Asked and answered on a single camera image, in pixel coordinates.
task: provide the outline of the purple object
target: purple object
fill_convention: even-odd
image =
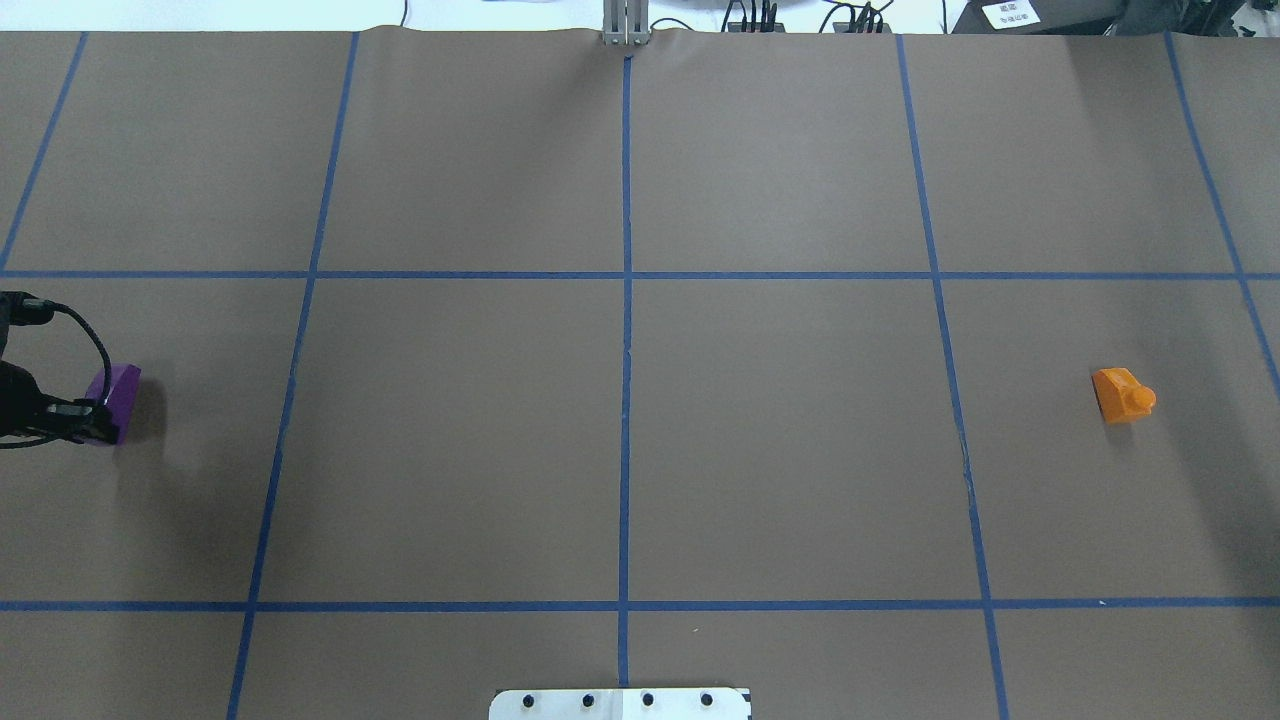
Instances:
[[[102,370],[88,383],[84,397],[97,400],[102,392]],[[129,418],[133,415],[133,401],[138,397],[138,383],[142,380],[142,369],[137,365],[113,364],[111,389],[106,395],[106,409],[111,411],[111,424],[119,429],[115,445],[124,443],[124,432],[129,429]],[[88,445],[111,445],[93,438],[82,438]]]

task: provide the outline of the horizontal blue line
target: horizontal blue line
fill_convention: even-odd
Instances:
[[[612,272],[535,270],[320,270],[324,279],[620,281]]]
[[[980,600],[632,600],[632,612],[982,610]]]
[[[244,603],[147,600],[15,600],[0,601],[0,612],[244,612]]]
[[[84,279],[303,279],[306,270],[4,270],[5,278]]]
[[[1235,273],[1057,273],[957,272],[941,273],[945,281],[1234,281]]]
[[[602,601],[511,602],[259,602],[259,612],[613,612],[618,603]]]
[[[1258,597],[1030,597],[992,600],[996,610],[1106,610],[1133,607],[1280,607],[1280,596]],[[243,612],[244,602],[184,601],[0,601],[0,612]],[[631,612],[803,612],[982,610],[979,598],[964,600],[634,600]],[[613,612],[618,602],[600,601],[457,601],[457,602],[259,602],[259,612]]]
[[[946,281],[1235,281],[1234,273],[942,272]],[[306,270],[0,270],[0,278],[81,279],[305,279]],[[622,272],[594,270],[319,270],[320,279],[621,281]],[[927,272],[635,272],[636,281],[927,281]],[[1280,273],[1248,273],[1280,281]]]
[[[1064,597],[992,600],[996,610],[1070,610],[1108,607],[1280,607],[1280,597]]]

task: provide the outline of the orange block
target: orange block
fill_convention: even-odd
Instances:
[[[1103,368],[1093,373],[1093,391],[1107,423],[1132,423],[1151,415],[1156,391],[1138,382],[1125,368]]]

